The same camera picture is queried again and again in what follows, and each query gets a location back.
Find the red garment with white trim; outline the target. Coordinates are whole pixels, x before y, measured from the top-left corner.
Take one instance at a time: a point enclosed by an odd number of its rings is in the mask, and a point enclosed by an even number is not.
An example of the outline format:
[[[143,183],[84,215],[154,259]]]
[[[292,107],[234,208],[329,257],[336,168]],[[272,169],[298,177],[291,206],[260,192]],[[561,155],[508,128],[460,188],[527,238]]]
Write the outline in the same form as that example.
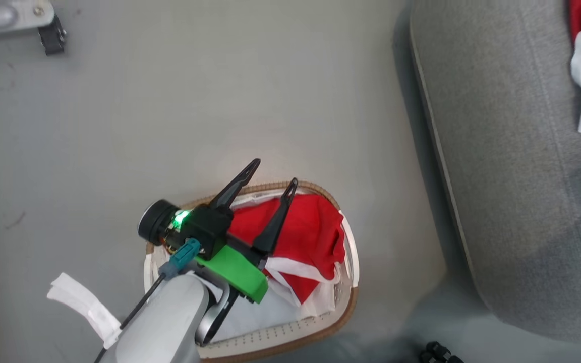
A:
[[[332,312],[345,262],[343,215],[322,195],[294,197],[264,274],[308,315]]]

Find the grey fabric sofa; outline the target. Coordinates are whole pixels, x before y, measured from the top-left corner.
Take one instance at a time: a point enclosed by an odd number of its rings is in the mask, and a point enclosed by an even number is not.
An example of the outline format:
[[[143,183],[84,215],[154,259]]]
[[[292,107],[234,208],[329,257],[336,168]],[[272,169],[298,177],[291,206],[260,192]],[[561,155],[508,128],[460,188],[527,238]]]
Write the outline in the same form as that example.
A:
[[[581,89],[568,0],[414,0],[410,40],[478,295],[581,342]]]

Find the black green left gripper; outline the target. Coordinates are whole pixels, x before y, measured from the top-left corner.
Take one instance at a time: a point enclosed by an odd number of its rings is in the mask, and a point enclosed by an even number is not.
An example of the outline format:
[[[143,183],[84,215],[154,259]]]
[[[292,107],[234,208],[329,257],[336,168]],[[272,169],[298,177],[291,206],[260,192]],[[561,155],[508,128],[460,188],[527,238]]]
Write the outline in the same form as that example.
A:
[[[172,251],[195,240],[200,244],[194,262],[235,288],[253,304],[259,304],[268,292],[265,260],[276,250],[299,181],[293,178],[279,197],[279,206],[252,246],[233,236],[229,227],[235,214],[231,206],[260,167],[253,159],[208,204],[191,210],[180,209],[167,200],[158,200],[144,212],[138,235],[156,246]]]

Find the black caster wheel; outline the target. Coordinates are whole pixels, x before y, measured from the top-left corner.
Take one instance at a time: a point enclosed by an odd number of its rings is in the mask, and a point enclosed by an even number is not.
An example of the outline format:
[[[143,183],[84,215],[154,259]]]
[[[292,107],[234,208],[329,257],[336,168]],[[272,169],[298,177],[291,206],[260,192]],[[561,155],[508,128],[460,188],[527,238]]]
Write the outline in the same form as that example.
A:
[[[57,15],[48,25],[38,28],[41,45],[46,56],[63,54],[66,48],[67,32],[62,27],[62,23]]]

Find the small black knobbed object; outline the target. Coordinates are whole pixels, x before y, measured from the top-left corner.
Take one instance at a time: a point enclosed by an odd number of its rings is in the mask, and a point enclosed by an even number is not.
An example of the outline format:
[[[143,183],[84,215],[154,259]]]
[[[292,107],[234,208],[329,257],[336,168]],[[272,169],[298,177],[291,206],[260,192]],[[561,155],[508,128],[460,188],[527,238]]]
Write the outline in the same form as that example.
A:
[[[418,361],[419,363],[465,363],[437,341],[426,344],[424,351],[418,356]]]

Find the woven basket with white liner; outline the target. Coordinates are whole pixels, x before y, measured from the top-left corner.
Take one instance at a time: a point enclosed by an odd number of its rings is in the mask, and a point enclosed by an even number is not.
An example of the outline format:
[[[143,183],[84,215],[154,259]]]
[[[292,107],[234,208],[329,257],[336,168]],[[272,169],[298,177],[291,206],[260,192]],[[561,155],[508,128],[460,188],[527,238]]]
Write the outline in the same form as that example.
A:
[[[236,202],[245,201],[247,197],[273,196],[281,194],[288,182],[277,181],[267,184],[253,185],[245,187]],[[298,192],[322,195],[341,213],[343,216],[342,228],[345,234],[344,263],[337,267],[340,274],[340,281],[334,288],[334,302],[336,308],[334,312],[328,312],[318,317],[307,317],[306,319],[294,320],[285,324],[270,326],[258,329],[252,333],[236,336],[228,340],[208,344],[204,347],[198,346],[197,352],[200,354],[201,363],[246,363],[288,353],[289,351],[303,347],[304,345],[320,341],[338,332],[353,315],[358,299],[358,281],[360,278],[360,264],[358,260],[357,244],[351,226],[348,223],[337,200],[332,194],[309,181],[299,181]],[[155,262],[160,265],[164,262],[164,257],[154,256],[154,244],[147,242],[146,258],[144,264],[144,288],[145,291],[151,287],[155,281]]]

